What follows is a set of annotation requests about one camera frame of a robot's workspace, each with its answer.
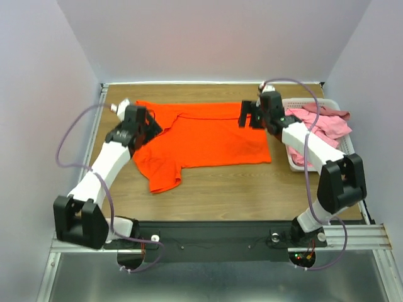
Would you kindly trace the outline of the orange t shirt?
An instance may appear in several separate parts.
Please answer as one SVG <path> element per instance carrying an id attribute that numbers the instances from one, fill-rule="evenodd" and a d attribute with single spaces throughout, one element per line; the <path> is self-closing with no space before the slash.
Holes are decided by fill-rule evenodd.
<path id="1" fill-rule="evenodd" d="M 151 193 L 179 186 L 182 169 L 271 163 L 265 131 L 239 127 L 239 103 L 136 104 L 162 128 L 133 156 Z"/>

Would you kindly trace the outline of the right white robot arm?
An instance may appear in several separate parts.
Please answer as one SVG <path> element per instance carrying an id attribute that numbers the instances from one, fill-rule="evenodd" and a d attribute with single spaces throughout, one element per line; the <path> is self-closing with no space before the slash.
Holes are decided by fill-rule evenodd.
<path id="1" fill-rule="evenodd" d="M 309 199 L 309 207 L 292 221 L 290 238 L 294 244 L 305 245 L 325 223 L 366 198 L 362 158 L 330 146 L 301 119 L 286 115 L 280 93 L 263 92 L 257 101 L 242 101 L 238 125 L 267 130 L 303 155 L 304 162 L 319 174 L 316 199 Z"/>

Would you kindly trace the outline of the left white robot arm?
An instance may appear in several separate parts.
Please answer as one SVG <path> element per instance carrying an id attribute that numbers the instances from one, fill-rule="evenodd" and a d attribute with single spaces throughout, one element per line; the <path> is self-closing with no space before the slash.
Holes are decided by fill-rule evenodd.
<path id="1" fill-rule="evenodd" d="M 77 167 L 86 172 L 67 196 L 58 196 L 54 201 L 55 232 L 61 242 L 91 249 L 100 249 L 117 239 L 127 248 L 148 242 L 140 238 L 133 219 L 115 215 L 105 218 L 101 208 L 104 200 L 113 201 L 110 187 L 122 168 L 162 129 L 145 106 L 127 99 L 110 105 L 110 110 L 119 123 L 106 134 L 92 166 L 57 162 L 59 167 Z"/>

